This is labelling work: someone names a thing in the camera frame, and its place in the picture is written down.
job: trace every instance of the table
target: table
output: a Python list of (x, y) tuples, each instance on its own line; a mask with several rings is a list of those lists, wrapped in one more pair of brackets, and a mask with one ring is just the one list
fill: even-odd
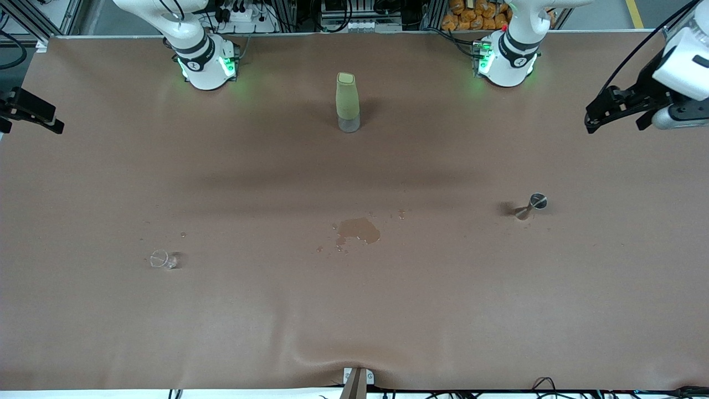
[(644, 34), (550, 34), (513, 89), (437, 35), (253, 38), (212, 92), (158, 39), (52, 40), (24, 87), (65, 133), (0, 145), (0, 388), (708, 385), (708, 131), (582, 123)]

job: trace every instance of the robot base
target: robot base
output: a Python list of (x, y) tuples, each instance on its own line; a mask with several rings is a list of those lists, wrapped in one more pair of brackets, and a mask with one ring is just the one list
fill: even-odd
[(216, 50), (212, 59), (204, 65), (201, 71), (190, 70), (181, 62), (179, 63), (185, 82), (192, 83), (200, 90), (214, 90), (225, 82), (236, 81), (239, 69), (240, 48), (219, 35), (209, 36), (214, 40)]
[(477, 76), (484, 76), (498, 86), (513, 87), (522, 83), (532, 73), (532, 66), (537, 56), (535, 55), (529, 62), (525, 58), (521, 58), (526, 65), (513, 67), (501, 54), (500, 38), (503, 34), (503, 31), (495, 31), (480, 40), (483, 43), (489, 43), (490, 49), (486, 54), (483, 54), (482, 58), (473, 60), (473, 69)]

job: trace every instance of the clear plastic cup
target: clear plastic cup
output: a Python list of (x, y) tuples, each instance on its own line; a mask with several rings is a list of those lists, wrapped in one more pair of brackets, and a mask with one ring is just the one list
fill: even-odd
[(150, 265), (154, 268), (172, 269), (177, 266), (177, 257), (164, 249), (158, 249), (150, 255)]

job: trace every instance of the metal jigger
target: metal jigger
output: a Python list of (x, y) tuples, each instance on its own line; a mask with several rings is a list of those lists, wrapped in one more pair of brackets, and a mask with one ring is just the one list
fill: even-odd
[(519, 220), (526, 220), (532, 214), (533, 209), (544, 209), (547, 207), (547, 203), (547, 196), (541, 192), (536, 192), (530, 197), (529, 205), (516, 209), (515, 217)]

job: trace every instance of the orange packaged food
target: orange packaged food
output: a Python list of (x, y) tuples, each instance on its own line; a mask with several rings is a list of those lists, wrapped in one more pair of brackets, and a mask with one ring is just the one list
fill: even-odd
[(475, 14), (475, 10), (467, 9), (460, 14), (460, 21), (461, 22), (471, 22), (476, 17), (477, 17), (477, 15)]
[(505, 14), (497, 14), (495, 16), (495, 29), (502, 29), (505, 25), (507, 25), (507, 18), (505, 18)]
[(465, 11), (464, 0), (449, 0), (448, 6), (450, 6), (450, 11), (455, 15), (460, 15), (461, 12)]
[(483, 17), (477, 16), (473, 21), (470, 22), (470, 29), (477, 30), (483, 28)]
[(483, 29), (490, 31), (494, 30), (495, 20), (492, 18), (483, 18)]
[(443, 22), (441, 23), (441, 30), (443, 31), (455, 31), (458, 27), (458, 17), (455, 15), (446, 15), (443, 17)]

